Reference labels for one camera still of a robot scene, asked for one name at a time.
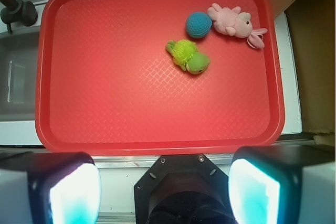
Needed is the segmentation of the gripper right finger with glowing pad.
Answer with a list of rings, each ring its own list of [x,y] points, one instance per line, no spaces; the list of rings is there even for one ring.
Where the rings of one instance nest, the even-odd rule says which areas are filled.
[[[335,148],[241,147],[228,193],[238,223],[335,223]]]

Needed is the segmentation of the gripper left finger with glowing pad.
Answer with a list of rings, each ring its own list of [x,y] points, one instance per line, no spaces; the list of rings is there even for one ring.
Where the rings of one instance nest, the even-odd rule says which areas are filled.
[[[96,223],[100,202],[87,153],[1,153],[1,223]]]

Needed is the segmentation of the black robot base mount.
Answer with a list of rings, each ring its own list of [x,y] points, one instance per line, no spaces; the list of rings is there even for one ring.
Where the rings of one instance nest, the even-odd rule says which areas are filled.
[[[134,185],[136,223],[235,223],[228,176],[205,155],[165,155]]]

